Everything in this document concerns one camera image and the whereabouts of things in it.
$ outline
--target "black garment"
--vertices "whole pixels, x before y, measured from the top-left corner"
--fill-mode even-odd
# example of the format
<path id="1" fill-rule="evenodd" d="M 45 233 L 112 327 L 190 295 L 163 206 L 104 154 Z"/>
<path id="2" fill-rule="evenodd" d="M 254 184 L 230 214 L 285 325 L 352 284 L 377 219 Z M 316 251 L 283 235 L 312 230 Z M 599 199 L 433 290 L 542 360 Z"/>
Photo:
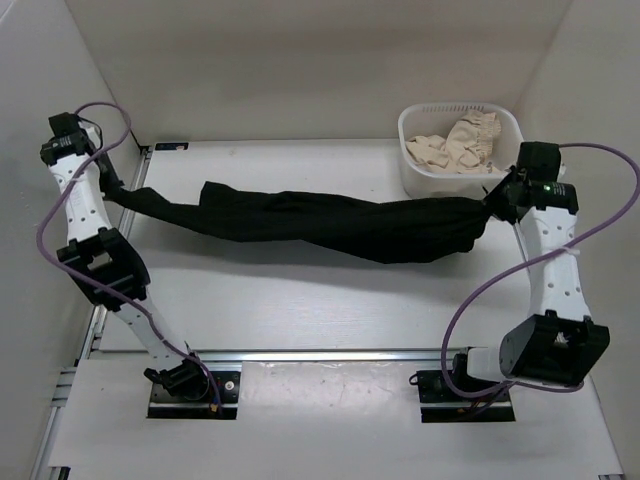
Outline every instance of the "black garment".
<path id="1" fill-rule="evenodd" d="M 241 192 L 205 183 L 199 205 L 167 201 L 151 188 L 108 200 L 195 232 L 236 242 L 305 240 L 380 263 L 431 262 L 468 252 L 489 212 L 468 198 L 372 203 L 323 193 Z"/>

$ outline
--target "crumpled fabric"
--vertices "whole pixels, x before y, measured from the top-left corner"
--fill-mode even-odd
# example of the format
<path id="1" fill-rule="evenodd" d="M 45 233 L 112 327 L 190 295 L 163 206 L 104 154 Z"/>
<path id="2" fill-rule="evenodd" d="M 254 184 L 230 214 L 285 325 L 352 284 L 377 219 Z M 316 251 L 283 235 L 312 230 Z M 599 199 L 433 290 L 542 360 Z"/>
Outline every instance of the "crumpled fabric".
<path id="1" fill-rule="evenodd" d="M 416 165 L 433 173 L 501 173 L 491 163 L 493 142 L 502 125 L 495 112 L 469 110 L 444 139 L 418 136 L 406 142 Z"/>
<path id="2" fill-rule="evenodd" d="M 379 263 L 426 263 L 468 252 L 491 215 L 483 202 L 461 197 L 373 203 L 325 193 L 242 192 L 211 182 L 198 205 L 172 203 L 148 187 L 105 198 L 225 240 L 304 240 Z"/>

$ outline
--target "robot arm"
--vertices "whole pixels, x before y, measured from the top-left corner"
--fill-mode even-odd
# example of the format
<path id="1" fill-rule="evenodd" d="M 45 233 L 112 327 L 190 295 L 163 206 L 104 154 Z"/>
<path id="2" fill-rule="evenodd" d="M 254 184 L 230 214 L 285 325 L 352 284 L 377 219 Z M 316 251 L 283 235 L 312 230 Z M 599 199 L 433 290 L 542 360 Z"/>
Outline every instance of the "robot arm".
<path id="1" fill-rule="evenodd" d="M 514 225 L 525 261 L 574 238 L 578 201 L 572 185 L 558 183 L 557 145 L 523 143 L 516 167 L 486 199 L 496 216 Z M 577 252 L 567 250 L 529 267 L 527 320 L 499 346 L 470 348 L 466 374 L 490 382 L 533 380 L 578 386 L 609 345 L 582 295 Z"/>
<path id="2" fill-rule="evenodd" d="M 49 123 L 54 137 L 42 146 L 40 155 L 62 192 L 79 167 L 95 153 L 98 136 L 95 128 L 84 124 L 77 115 L 60 114 L 51 117 Z M 206 375 L 170 345 L 189 355 L 195 354 L 171 331 L 153 305 L 147 292 L 150 279 L 144 262 L 109 222 L 102 193 L 122 185 L 109 158 L 106 155 L 98 158 L 74 181 L 77 184 L 65 202 L 68 244 L 56 252 L 58 260 L 149 311 L 153 325 L 132 305 L 74 279 L 91 303 L 104 305 L 124 321 L 151 354 L 156 369 L 147 369 L 147 378 L 171 395 L 201 395 L 203 388 L 207 388 Z"/>

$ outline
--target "white wall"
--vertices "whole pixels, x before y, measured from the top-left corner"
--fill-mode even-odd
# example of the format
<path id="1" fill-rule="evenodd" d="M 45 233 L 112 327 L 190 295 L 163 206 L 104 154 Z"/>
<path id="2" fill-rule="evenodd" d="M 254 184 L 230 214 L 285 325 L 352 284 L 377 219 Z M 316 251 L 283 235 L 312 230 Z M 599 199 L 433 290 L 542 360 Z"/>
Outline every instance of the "white wall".
<path id="1" fill-rule="evenodd" d="M 594 141 L 640 159 L 640 2 L 573 2 L 553 47 L 517 108 L 525 138 Z M 614 157 L 564 154 L 578 188 L 580 228 L 595 225 L 629 197 L 632 174 Z M 594 380 L 618 454 L 640 478 L 640 208 L 582 248 L 580 271 L 594 320 L 612 344 Z"/>
<path id="2" fill-rule="evenodd" d="M 514 105 L 569 0 L 67 0 L 153 140 L 380 138 L 407 106 Z"/>
<path id="3" fill-rule="evenodd" d="M 0 478 L 28 476 L 60 368 L 70 366 L 89 305 L 71 281 L 40 259 L 35 227 L 57 198 L 39 158 L 50 137 L 47 118 L 109 91 L 63 0 L 0 1 Z M 122 121 L 87 111 L 107 139 Z M 138 159 L 133 141 L 113 154 L 124 179 Z M 61 218 L 48 244 L 63 245 Z"/>

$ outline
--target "purple cable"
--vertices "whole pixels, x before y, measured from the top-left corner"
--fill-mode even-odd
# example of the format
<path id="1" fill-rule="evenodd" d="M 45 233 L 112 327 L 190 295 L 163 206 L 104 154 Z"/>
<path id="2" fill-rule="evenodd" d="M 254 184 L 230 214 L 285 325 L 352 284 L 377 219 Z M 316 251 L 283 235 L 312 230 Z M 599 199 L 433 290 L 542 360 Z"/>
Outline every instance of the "purple cable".
<path id="1" fill-rule="evenodd" d="M 202 360 L 200 360 L 199 358 L 194 357 L 192 355 L 189 355 L 188 353 L 183 352 L 179 348 L 177 348 L 174 345 L 172 345 L 167 339 L 165 339 L 162 336 L 162 333 L 160 333 L 160 331 L 158 330 L 158 327 L 156 326 L 156 324 L 155 324 L 155 322 L 153 320 L 153 315 L 151 314 L 151 312 L 149 312 L 146 308 L 144 308 L 142 305 L 138 304 L 134 300 L 131 300 L 126 295 L 123 295 L 122 293 L 118 292 L 117 290 L 114 290 L 113 288 L 109 287 L 108 285 L 104 285 L 104 284 L 102 284 L 100 282 L 97 282 L 94 279 L 92 279 L 92 278 L 90 278 L 90 277 L 88 277 L 88 276 L 86 276 L 86 275 L 74 270 L 71 267 L 68 267 L 65 264 L 63 264 L 57 258 L 55 258 L 51 253 L 49 253 L 49 251 L 46 249 L 46 247 L 44 245 L 44 232 L 45 232 L 47 226 L 49 225 L 49 223 L 51 222 L 51 219 L 53 218 L 53 216 L 56 214 L 56 212 L 64 204 L 65 200 L 71 194 L 71 190 L 73 190 L 73 187 L 75 186 L 76 179 L 78 177 L 80 177 L 80 175 L 82 175 L 82 173 L 86 170 L 86 168 L 92 162 L 94 162 L 100 155 L 102 155 L 104 153 L 107 153 L 108 151 L 113 150 L 114 148 L 116 148 L 119 145 L 121 145 L 125 141 L 127 136 L 129 135 L 129 133 L 131 132 L 131 117 L 129 116 L 129 114 L 122 107 L 120 107 L 119 105 L 117 105 L 115 103 L 110 103 L 110 102 L 91 102 L 91 103 L 87 103 L 85 105 L 82 105 L 74 113 L 77 115 L 81 111 L 83 111 L 84 109 L 86 109 L 88 107 L 93 107 L 93 106 L 96 106 L 96 105 L 112 107 L 112 108 L 115 108 L 116 110 L 118 110 L 122 114 L 122 118 L 124 119 L 124 122 L 125 122 L 125 125 L 126 125 L 125 132 L 114 143 L 112 143 L 110 145 L 107 145 L 107 146 L 103 146 L 98 151 L 96 151 L 93 155 L 91 155 L 88 159 L 86 159 L 80 165 L 80 167 L 76 170 L 76 172 L 73 174 L 73 176 L 71 177 L 71 180 L 69 181 L 69 184 L 66 186 L 66 188 L 64 189 L 64 191 L 62 192 L 62 194 L 60 195 L 58 200 L 56 200 L 56 202 L 53 204 L 53 207 L 51 208 L 49 213 L 47 213 L 47 215 L 44 217 L 44 219 L 42 220 L 40 225 L 38 225 L 38 229 L 37 229 L 37 232 L 36 232 L 36 244 L 37 244 L 38 250 L 40 251 L 42 256 L 45 258 L 45 260 L 47 262 L 49 262 L 50 264 L 52 264 L 53 266 L 59 268 L 60 270 L 63 270 L 64 272 L 67 272 L 72 277 L 77 278 L 78 280 L 81 280 L 84 283 L 86 283 L 88 285 L 91 285 L 92 287 L 94 287 L 94 288 L 96 288 L 98 290 L 102 290 L 103 292 L 108 293 L 109 295 L 111 295 L 112 297 L 117 298 L 121 302 L 124 302 L 124 303 L 127 303 L 127 304 L 131 305 L 133 308 L 135 308 L 140 313 L 142 313 L 147 318 L 147 320 L 149 321 L 149 326 L 151 327 L 151 330 L 153 330 L 153 333 L 158 337 L 158 339 L 169 350 L 171 350 L 173 353 L 179 355 L 180 357 L 182 357 L 182 358 L 184 358 L 186 360 L 192 361 L 193 363 L 198 365 L 203 370 L 203 372 L 205 372 L 205 374 L 207 375 L 207 381 L 211 385 L 211 388 L 213 388 L 214 404 L 216 404 L 218 406 L 218 408 L 220 410 L 222 410 L 222 403 L 220 401 L 220 391 L 218 389 L 218 385 L 216 384 L 215 378 L 213 377 L 213 374 L 211 373 L 211 371 L 207 368 L 207 366 L 204 364 L 204 362 Z"/>
<path id="2" fill-rule="evenodd" d="M 636 176 L 636 186 L 635 189 L 633 191 L 633 193 L 631 194 L 631 197 L 629 198 L 629 200 L 627 201 L 627 203 L 624 204 L 624 206 L 618 210 L 618 212 L 613 215 L 611 218 L 609 218 L 608 220 L 602 222 L 600 225 L 592 228 L 591 230 L 588 230 L 587 232 L 583 233 L 582 235 L 577 236 L 576 238 L 574 238 L 573 240 L 571 240 L 570 242 L 568 242 L 567 244 L 565 244 L 563 247 L 558 248 L 556 250 L 553 250 L 549 253 L 545 253 L 544 255 L 540 255 L 539 257 L 527 260 L 526 262 L 522 262 L 519 265 L 516 265 L 515 267 L 511 267 L 508 270 L 505 270 L 504 272 L 496 275 L 495 277 L 493 277 L 492 279 L 486 281 L 485 283 L 483 283 L 482 285 L 480 285 L 480 287 L 478 287 L 475 291 L 473 291 L 471 293 L 471 295 L 469 295 L 464 302 L 462 302 L 462 304 L 458 307 L 458 309 L 456 310 L 456 312 L 453 314 L 453 317 L 451 318 L 451 322 L 449 322 L 449 326 L 447 327 L 447 330 L 445 331 L 444 337 L 442 339 L 442 349 L 440 351 L 440 368 L 442 369 L 442 375 L 444 376 L 444 380 L 445 383 L 447 384 L 447 386 L 451 389 L 451 391 L 453 391 L 456 395 L 459 395 L 460 397 L 463 398 L 478 398 L 478 397 L 484 397 L 485 395 L 489 395 L 492 393 L 495 393 L 503 388 L 511 388 L 515 385 L 520 386 L 520 387 L 528 387 L 528 388 L 533 388 L 535 390 L 542 390 L 544 392 L 553 392 L 553 393 L 570 393 L 570 392 L 575 392 L 577 390 L 579 390 L 580 388 L 582 388 L 582 384 L 578 385 L 577 387 L 571 387 L 571 388 L 552 388 L 552 387 L 546 387 L 544 385 L 535 385 L 535 384 L 531 384 L 531 383 L 525 383 L 525 382 L 510 382 L 510 381 L 505 381 L 502 383 L 499 383 L 497 385 L 494 385 L 493 387 L 489 387 L 489 388 L 485 388 L 483 390 L 478 390 L 475 392 L 465 392 L 464 390 L 460 390 L 458 387 L 456 387 L 453 383 L 453 379 L 451 378 L 451 375 L 449 374 L 449 371 L 447 370 L 447 349 L 449 348 L 449 341 L 451 340 L 451 335 L 453 334 L 453 329 L 455 328 L 456 324 L 458 323 L 458 321 L 460 320 L 460 317 L 462 316 L 462 314 L 464 313 L 464 311 L 469 307 L 469 305 L 471 305 L 471 302 L 473 302 L 476 298 L 478 298 L 482 293 L 484 293 L 488 288 L 490 288 L 491 286 L 495 285 L 496 283 L 498 283 L 500 280 L 513 275 L 516 272 L 519 272 L 520 270 L 524 270 L 525 268 L 529 268 L 533 265 L 536 265 L 540 262 L 544 262 L 546 260 L 550 260 L 551 258 L 560 255 L 562 253 L 565 253 L 567 248 L 572 248 L 574 246 L 576 246 L 577 244 L 579 244 L 580 242 L 582 242 L 583 240 L 586 240 L 587 238 L 595 235 L 596 233 L 604 230 L 605 228 L 609 227 L 611 224 L 613 224 L 614 222 L 618 221 L 620 219 L 620 217 L 622 217 L 625 213 L 627 213 L 631 207 L 636 203 L 636 201 L 638 200 L 638 197 L 640 196 L 640 167 L 638 166 L 638 164 L 631 158 L 629 157 L 627 154 L 621 152 L 620 150 L 617 150 L 613 147 L 608 147 L 606 145 L 600 145 L 598 143 L 565 143 L 565 144 L 561 144 L 560 148 L 573 148 L 573 147 L 585 147 L 585 148 L 594 148 L 597 150 L 604 150 L 605 152 L 609 152 L 612 153 L 618 157 L 620 157 L 622 160 L 624 160 L 633 170 L 633 173 Z"/>

